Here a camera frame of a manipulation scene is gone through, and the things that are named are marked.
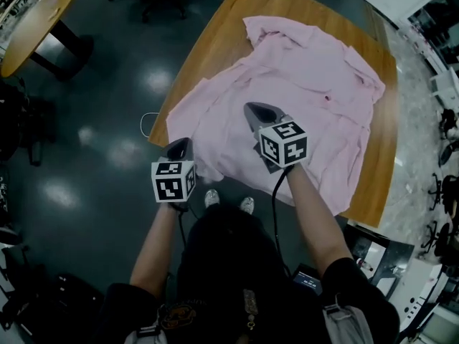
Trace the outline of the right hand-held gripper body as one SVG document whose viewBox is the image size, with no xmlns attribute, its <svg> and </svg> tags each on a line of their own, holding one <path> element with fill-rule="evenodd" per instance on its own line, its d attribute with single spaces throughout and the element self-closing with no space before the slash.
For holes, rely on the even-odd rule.
<svg viewBox="0 0 459 344">
<path fill-rule="evenodd" d="M 306 132 L 293 120 L 260 128 L 255 150 L 269 173 L 275 173 L 308 157 Z"/>
</svg>

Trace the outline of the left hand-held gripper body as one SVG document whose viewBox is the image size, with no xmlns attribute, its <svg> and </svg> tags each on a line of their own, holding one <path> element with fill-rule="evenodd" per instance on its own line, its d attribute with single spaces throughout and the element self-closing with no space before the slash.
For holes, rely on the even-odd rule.
<svg viewBox="0 0 459 344">
<path fill-rule="evenodd" d="M 158 203 L 188 211 L 188 200 L 196 186 L 193 161 L 159 161 L 151 164 L 151 180 Z"/>
</svg>

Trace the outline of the pink shirt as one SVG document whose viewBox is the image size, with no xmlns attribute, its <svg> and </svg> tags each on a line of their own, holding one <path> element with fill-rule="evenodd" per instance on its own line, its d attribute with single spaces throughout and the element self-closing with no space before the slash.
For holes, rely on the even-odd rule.
<svg viewBox="0 0 459 344">
<path fill-rule="evenodd" d="M 306 132 L 294 150 L 333 214 L 350 206 L 370 136 L 374 105 L 384 94 L 378 74 L 352 47 L 318 27 L 276 16 L 244 20 L 253 51 L 202 79 L 169 113 L 169 140 L 190 138 L 197 174 L 233 178 L 292 204 L 255 150 L 243 107 L 280 108 Z"/>
</svg>

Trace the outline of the person's left forearm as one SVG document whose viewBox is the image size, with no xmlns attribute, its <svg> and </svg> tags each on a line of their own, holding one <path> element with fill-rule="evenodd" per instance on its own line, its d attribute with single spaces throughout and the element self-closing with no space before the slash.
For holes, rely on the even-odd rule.
<svg viewBox="0 0 459 344">
<path fill-rule="evenodd" d="M 161 204 L 134 264 L 130 284 L 160 298 L 171 264 L 177 210 Z"/>
</svg>

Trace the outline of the person's right forearm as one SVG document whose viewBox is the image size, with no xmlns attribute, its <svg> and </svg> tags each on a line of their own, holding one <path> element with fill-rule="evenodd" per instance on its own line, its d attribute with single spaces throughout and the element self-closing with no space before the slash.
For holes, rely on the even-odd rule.
<svg viewBox="0 0 459 344">
<path fill-rule="evenodd" d="M 301 231 L 318 273 L 322 276 L 335 261 L 350 258 L 342 230 L 302 166 L 287 175 Z"/>
</svg>

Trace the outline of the person's left shoe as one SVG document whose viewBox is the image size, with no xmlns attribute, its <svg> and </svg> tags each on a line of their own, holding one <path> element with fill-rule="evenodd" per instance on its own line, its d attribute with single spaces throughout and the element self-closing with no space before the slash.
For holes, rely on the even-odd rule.
<svg viewBox="0 0 459 344">
<path fill-rule="evenodd" d="M 215 189 L 210 189 L 205 193 L 204 205 L 208 209 L 210 206 L 220 204 L 219 194 Z"/>
</svg>

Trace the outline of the person's black t-shirt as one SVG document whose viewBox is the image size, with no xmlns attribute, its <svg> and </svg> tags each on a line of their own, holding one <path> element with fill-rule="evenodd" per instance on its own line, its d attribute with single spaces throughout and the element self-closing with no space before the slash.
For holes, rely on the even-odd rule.
<svg viewBox="0 0 459 344">
<path fill-rule="evenodd" d="M 108 288 L 90 344 L 124 344 L 153 324 L 167 344 L 331 344 L 323 307 L 359 309 L 374 344 L 394 344 L 399 316 L 351 258 L 335 261 L 321 278 L 323 292 L 294 283 L 260 221 L 235 207 L 212 206 L 189 232 L 176 276 L 176 299 L 166 304 L 133 285 Z M 258 316 L 247 328 L 243 290 L 255 293 Z"/>
</svg>

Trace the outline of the black screen device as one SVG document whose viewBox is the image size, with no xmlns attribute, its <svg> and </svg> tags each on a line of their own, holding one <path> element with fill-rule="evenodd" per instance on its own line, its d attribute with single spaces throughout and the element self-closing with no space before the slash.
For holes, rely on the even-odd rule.
<svg viewBox="0 0 459 344">
<path fill-rule="evenodd" d="M 293 273 L 293 281 L 304 287 L 311 288 L 317 295 L 322 294 L 321 281 L 316 269 L 305 265 L 299 264 Z"/>
</svg>

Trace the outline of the white cabinet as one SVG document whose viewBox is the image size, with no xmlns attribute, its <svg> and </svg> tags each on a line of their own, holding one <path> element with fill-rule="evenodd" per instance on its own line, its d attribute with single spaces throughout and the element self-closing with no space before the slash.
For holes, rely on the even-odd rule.
<svg viewBox="0 0 459 344">
<path fill-rule="evenodd" d="M 440 99 L 445 106 L 459 106 L 459 77 L 452 67 L 431 77 L 430 84 L 433 97 Z"/>
</svg>

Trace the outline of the round wooden table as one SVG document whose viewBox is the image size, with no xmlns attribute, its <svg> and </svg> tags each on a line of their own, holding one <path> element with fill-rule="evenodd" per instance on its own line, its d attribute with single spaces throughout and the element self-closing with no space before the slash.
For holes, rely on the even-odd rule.
<svg viewBox="0 0 459 344">
<path fill-rule="evenodd" d="M 48 35 L 57 39 L 79 62 L 85 64 L 88 61 L 93 52 L 93 41 L 79 38 L 62 21 L 62 15 L 73 1 L 39 0 L 29 9 L 12 32 L 0 66 L 2 77 L 15 75 L 31 59 L 57 79 L 66 80 L 69 75 L 61 67 L 37 53 L 37 48 Z"/>
</svg>

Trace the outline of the white panel box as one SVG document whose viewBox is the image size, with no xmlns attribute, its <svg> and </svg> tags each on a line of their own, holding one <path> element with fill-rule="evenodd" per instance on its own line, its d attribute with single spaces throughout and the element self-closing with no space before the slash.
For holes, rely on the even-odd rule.
<svg viewBox="0 0 459 344">
<path fill-rule="evenodd" d="M 433 264 L 420 259 L 411 259 L 406 264 L 396 265 L 396 282 L 389 294 L 389 302 L 399 315 L 399 332 L 406 330 L 422 306 L 427 303 L 442 274 L 442 264 Z"/>
</svg>

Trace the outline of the metal keychain pendant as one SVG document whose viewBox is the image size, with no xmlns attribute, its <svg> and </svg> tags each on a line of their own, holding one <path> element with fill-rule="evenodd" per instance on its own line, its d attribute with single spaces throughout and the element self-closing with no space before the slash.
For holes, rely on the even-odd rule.
<svg viewBox="0 0 459 344">
<path fill-rule="evenodd" d="M 255 318 L 258 316 L 258 308 L 255 293 L 252 290 L 243 290 L 245 312 L 247 313 L 247 328 L 253 330 L 255 327 Z"/>
</svg>

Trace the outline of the black frame table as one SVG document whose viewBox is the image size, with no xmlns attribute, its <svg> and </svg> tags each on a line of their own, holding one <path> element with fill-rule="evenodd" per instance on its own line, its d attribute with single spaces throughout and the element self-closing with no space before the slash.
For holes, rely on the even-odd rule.
<svg viewBox="0 0 459 344">
<path fill-rule="evenodd" d="M 347 224 L 344 238 L 355 260 L 365 259 L 374 270 L 360 269 L 371 285 L 377 287 L 389 299 L 396 282 L 394 268 L 410 261 L 414 246 L 396 242 L 362 226 Z"/>
</svg>

